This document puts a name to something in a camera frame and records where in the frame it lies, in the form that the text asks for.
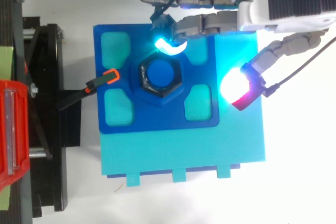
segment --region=white surface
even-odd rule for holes
[[[152,11],[139,0],[24,4],[24,15],[39,15],[43,24],[57,23],[65,31],[67,89],[94,78],[93,25],[147,23]],[[179,19],[199,11],[170,13]],[[322,43],[334,36],[332,29]],[[260,33],[260,48],[278,37]],[[34,223],[336,223],[335,50],[263,100],[267,161],[242,165],[231,179],[192,173],[189,182],[173,184],[171,175],[144,176],[137,188],[126,188],[124,178],[106,179],[100,175],[97,99],[83,100],[82,147],[67,149],[68,207],[58,213],[43,208]],[[265,72],[266,81],[282,80],[313,53],[281,58]]]

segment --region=blue light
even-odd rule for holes
[[[240,68],[233,68],[224,76],[220,88],[222,97],[234,103],[250,90],[250,84]]]
[[[179,45],[178,47],[173,47],[168,42],[166,42],[164,39],[161,38],[155,42],[155,46],[160,52],[169,56],[173,56],[178,55],[185,50],[185,48],[187,47],[187,41],[182,45]]]

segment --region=black hex nut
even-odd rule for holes
[[[174,69],[174,79],[173,81],[164,88],[158,88],[149,80],[148,77],[148,67],[155,60],[164,60],[167,61],[172,68]],[[139,74],[140,74],[140,86],[143,90],[155,94],[160,98],[164,98],[174,90],[176,90],[179,86],[182,85],[182,75],[181,75],[181,66],[180,62],[176,59],[172,59],[167,56],[163,56],[160,53],[156,52],[144,59],[139,64]]]

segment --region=orange clip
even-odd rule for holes
[[[116,77],[113,80],[109,81],[107,84],[112,84],[112,83],[114,83],[114,82],[116,82],[116,81],[118,81],[120,79],[120,74],[117,71],[117,69],[115,69],[115,68],[107,70],[105,73],[103,73],[103,75],[108,74],[108,73],[112,73],[112,72],[114,72],[114,74],[116,75]]]

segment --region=cable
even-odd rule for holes
[[[311,63],[313,60],[315,60],[321,53],[323,53],[326,49],[328,49],[335,42],[336,42],[336,37],[333,38],[331,41],[329,41],[324,47],[322,47],[315,55],[313,55],[309,60],[307,60],[301,67],[299,67],[297,70],[295,70],[291,75],[284,78],[279,83],[276,83],[276,84],[272,85],[271,87],[267,88],[266,91],[265,91],[265,96],[269,97],[270,95],[272,95],[277,89],[280,88],[281,85],[285,84],[287,81],[289,81],[294,76],[296,76],[306,66],[308,66],[309,63]]]
[[[156,21],[176,0],[169,0],[169,2],[164,5],[160,10],[155,10],[150,20],[152,22]]]

